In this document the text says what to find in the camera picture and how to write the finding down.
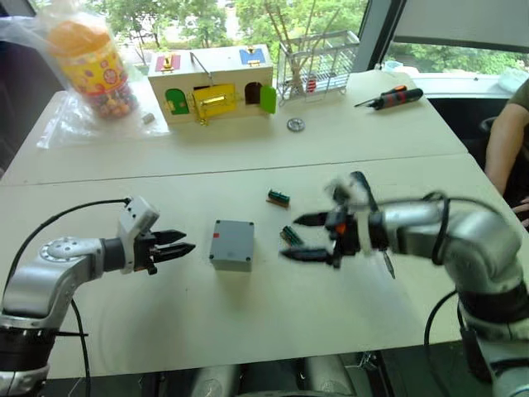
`green terminal block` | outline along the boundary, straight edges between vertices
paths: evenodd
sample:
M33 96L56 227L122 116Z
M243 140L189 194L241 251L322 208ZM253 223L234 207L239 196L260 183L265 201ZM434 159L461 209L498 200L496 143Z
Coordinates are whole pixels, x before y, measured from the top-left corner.
M285 226L280 233L280 236L290 245L290 246L302 246L303 240L300 236L290 227Z
M276 192L275 190L270 190L268 192L268 198L271 203L278 204L282 207L288 207L290 203L290 197L286 194Z

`small metal gear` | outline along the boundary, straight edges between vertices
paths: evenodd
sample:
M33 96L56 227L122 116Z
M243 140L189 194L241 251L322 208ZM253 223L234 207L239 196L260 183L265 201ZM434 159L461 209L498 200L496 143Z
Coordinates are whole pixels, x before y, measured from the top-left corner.
M301 132L305 129L305 122L301 118L291 118L287 121L287 128L292 132Z

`person's arm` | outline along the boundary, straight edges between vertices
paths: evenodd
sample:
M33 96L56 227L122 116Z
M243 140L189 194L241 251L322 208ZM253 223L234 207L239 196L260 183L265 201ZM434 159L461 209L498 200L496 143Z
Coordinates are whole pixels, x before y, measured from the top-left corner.
M488 140L485 174L501 194L505 193L512 166L522 148L527 124L529 111L516 103L508 103L494 121Z

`person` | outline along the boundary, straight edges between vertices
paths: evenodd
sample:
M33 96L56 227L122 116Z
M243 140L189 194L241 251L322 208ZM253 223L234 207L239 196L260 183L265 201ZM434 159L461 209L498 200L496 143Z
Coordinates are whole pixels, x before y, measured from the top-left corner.
M494 120L485 174L520 218L529 211L529 79ZM529 219L522 222L529 226Z

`wooden toy house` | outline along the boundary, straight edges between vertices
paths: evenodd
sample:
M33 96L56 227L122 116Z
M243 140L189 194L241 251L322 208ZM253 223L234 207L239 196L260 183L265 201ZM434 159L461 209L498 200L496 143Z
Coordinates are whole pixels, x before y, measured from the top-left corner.
M149 81L168 124L275 112L266 45L179 50L153 57Z

